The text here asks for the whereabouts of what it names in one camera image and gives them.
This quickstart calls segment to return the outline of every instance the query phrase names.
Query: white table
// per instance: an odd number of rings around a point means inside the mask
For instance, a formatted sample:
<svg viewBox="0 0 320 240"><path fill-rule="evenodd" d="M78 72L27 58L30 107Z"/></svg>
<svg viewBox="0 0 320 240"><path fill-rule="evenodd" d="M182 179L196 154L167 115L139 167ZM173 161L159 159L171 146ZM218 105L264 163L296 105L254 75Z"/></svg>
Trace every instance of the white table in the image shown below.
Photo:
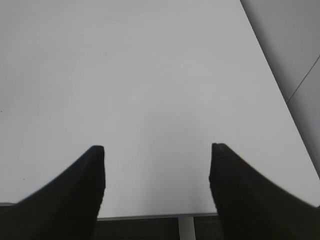
<svg viewBox="0 0 320 240"><path fill-rule="evenodd" d="M215 213L211 144L225 143L320 204L240 1L46 2L0 7L0 202L22 200L103 145L99 218Z"/></svg>

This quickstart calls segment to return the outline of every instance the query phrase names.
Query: table surface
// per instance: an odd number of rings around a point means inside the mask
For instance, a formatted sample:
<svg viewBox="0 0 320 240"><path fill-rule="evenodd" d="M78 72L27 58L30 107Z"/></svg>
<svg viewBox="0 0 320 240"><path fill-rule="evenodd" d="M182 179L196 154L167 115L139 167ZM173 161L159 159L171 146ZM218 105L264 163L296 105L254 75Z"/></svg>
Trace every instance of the table surface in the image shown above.
<svg viewBox="0 0 320 240"><path fill-rule="evenodd" d="M28 2L0 7L0 202L22 200L102 145L99 218L215 213L211 145L225 143L320 204L240 1Z"/></svg>

